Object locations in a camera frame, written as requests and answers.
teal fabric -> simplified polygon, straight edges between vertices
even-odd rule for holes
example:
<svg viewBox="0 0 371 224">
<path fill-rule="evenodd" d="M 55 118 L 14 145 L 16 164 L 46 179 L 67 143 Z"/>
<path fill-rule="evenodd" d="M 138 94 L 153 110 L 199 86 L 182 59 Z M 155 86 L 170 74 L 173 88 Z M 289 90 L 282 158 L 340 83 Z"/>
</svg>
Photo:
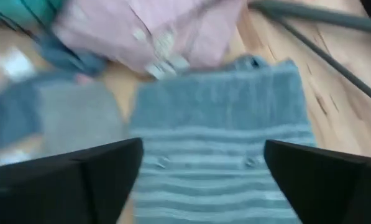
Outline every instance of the teal fabric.
<svg viewBox="0 0 371 224">
<path fill-rule="evenodd" d="M 5 19 L 7 23 L 18 24 L 25 29 L 39 26 L 39 21 L 47 27 L 64 2 L 65 0 L 0 0 L 0 14 L 9 18 L 10 21 Z"/>
<path fill-rule="evenodd" d="M 295 64 L 245 56 L 184 75 L 137 95 L 136 223 L 301 223 L 263 159 L 266 139 L 315 145 Z"/>
</svg>

black metal rod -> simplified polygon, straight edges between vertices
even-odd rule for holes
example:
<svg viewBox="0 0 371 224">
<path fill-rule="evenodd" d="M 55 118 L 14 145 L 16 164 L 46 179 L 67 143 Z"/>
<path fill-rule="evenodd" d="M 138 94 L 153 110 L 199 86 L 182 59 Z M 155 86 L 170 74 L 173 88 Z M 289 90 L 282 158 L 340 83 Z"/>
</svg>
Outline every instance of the black metal rod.
<svg viewBox="0 0 371 224">
<path fill-rule="evenodd" d="M 269 12 L 278 16 L 296 17 L 371 32 L 371 18 L 369 19 L 352 16 L 342 12 L 318 9 L 304 4 L 274 0 L 259 0 L 250 2 L 249 8 L 257 9 L 261 12 Z"/>
<path fill-rule="evenodd" d="M 348 79 L 352 84 L 354 84 L 357 88 L 359 88 L 362 92 L 368 95 L 371 98 L 371 87 L 366 85 L 363 81 L 361 81 L 358 77 L 356 77 L 351 71 L 346 69 L 343 65 L 341 65 L 337 60 L 332 58 L 329 54 L 325 51 L 320 49 L 317 45 L 315 45 L 312 41 L 306 38 L 303 34 L 298 32 L 295 28 L 285 22 L 281 17 L 273 15 L 271 12 L 263 12 L 268 18 L 272 19 L 273 21 L 282 25 L 287 31 L 292 33 L 297 39 L 302 41 L 305 45 L 307 45 L 312 51 L 318 54 L 323 60 L 325 60 L 328 64 L 330 64 L 334 69 L 336 69 L 341 75 L 343 75 L 346 79 Z"/>
</svg>

light blue cloth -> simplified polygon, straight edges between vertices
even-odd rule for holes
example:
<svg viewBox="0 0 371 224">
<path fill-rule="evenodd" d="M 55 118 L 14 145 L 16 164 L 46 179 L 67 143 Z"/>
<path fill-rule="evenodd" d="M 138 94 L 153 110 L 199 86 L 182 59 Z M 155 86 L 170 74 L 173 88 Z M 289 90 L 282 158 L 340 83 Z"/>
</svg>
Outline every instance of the light blue cloth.
<svg viewBox="0 0 371 224">
<path fill-rule="evenodd" d="M 305 107 L 292 61 L 270 67 L 245 56 L 142 86 L 130 123 L 145 148 L 132 193 L 136 223 L 301 223 L 263 145 L 314 146 Z"/>
</svg>

